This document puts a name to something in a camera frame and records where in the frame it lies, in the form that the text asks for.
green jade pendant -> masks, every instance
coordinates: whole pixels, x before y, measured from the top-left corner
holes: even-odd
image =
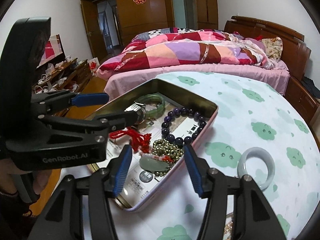
[[[142,169],[151,173],[168,172],[170,169],[168,163],[147,157],[140,158],[139,163]]]

white bedsheet with green cloud pattern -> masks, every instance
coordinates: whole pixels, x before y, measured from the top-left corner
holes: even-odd
[[[316,208],[320,192],[319,150],[296,110],[272,87],[248,78],[197,72],[164,73],[157,78],[219,106],[218,116],[197,151],[211,167],[236,176],[240,156],[248,148],[262,147],[272,155],[276,173],[264,194],[287,239],[296,237]],[[267,178],[267,168],[259,159],[248,160],[247,170],[257,182]],[[177,171],[154,203],[129,215],[138,216],[145,228],[144,232],[136,231],[135,239],[196,239],[205,205],[206,200],[194,193],[186,168]],[[229,196],[227,212],[232,210],[233,198]]]

pink bed sheet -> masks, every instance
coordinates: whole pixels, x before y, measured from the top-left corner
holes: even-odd
[[[111,76],[104,91],[113,100],[136,86],[155,78],[157,75],[176,71],[196,71],[196,72],[215,72],[230,74],[240,77],[251,78],[268,83],[278,93],[284,95],[290,77],[287,67],[277,69],[264,69],[253,65],[227,65],[227,64],[196,64],[196,65],[177,65],[170,67],[158,67],[151,69],[141,69],[128,72],[117,73]]]

wooden headboard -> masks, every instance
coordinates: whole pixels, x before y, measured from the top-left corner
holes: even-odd
[[[304,43],[304,35],[280,24],[256,18],[232,16],[231,19],[233,21],[227,21],[224,27],[227,33],[239,32],[245,38],[256,38],[259,35],[263,38],[280,37],[283,41],[281,59],[288,66],[291,76],[299,81],[303,78],[311,53]]]

wooden wardrobe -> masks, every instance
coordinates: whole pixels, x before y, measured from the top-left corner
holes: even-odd
[[[95,3],[97,0],[82,1]],[[136,4],[133,0],[116,0],[116,3],[121,38],[125,46],[139,33],[175,26],[172,0],[146,0],[142,4]],[[195,3],[198,25],[196,28],[217,29],[217,0],[195,0]]]

